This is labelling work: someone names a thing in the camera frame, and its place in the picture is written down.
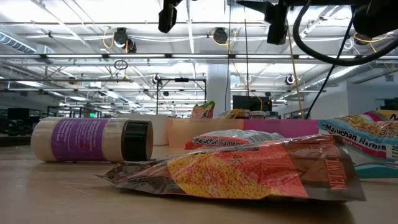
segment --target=crinkled foil bag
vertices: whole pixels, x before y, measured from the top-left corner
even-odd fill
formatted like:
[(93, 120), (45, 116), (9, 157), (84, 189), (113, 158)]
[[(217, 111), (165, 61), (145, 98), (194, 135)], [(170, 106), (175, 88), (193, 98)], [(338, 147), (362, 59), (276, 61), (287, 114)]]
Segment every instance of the crinkled foil bag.
[(119, 188), (152, 194), (365, 200), (342, 139), (332, 135), (209, 147), (177, 157), (122, 162), (100, 177)]

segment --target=table surface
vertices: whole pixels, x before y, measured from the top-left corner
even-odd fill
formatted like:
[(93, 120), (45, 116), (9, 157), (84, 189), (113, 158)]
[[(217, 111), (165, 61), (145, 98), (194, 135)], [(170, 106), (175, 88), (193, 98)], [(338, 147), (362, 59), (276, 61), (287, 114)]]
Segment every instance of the table surface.
[[(184, 153), (156, 147), (154, 157)], [(112, 164), (43, 163), (29, 146), (0, 148), (0, 223), (396, 223), (398, 179), (364, 180), (367, 202), (158, 197), (95, 176)]]

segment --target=orange container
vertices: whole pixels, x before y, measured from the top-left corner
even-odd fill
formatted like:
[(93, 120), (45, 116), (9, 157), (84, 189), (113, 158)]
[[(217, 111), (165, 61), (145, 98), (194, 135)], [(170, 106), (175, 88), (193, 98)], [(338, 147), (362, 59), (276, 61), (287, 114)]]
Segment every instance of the orange container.
[(243, 129), (242, 119), (171, 119), (167, 120), (167, 135), (172, 149), (183, 149), (191, 138), (210, 131)]

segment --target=white column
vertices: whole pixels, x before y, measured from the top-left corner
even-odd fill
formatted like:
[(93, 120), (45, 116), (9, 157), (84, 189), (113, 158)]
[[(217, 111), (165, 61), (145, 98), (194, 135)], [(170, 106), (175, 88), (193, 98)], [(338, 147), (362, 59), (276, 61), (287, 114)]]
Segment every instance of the white column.
[(208, 65), (207, 100), (214, 101), (213, 116), (231, 109), (231, 85), (227, 65)]

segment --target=purple label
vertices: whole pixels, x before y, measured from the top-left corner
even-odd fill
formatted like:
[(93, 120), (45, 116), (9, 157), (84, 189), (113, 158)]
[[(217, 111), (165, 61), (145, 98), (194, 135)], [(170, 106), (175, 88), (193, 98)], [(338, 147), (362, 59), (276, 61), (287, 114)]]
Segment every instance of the purple label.
[(109, 119), (65, 118), (54, 128), (51, 148), (58, 161), (106, 161), (102, 136)]

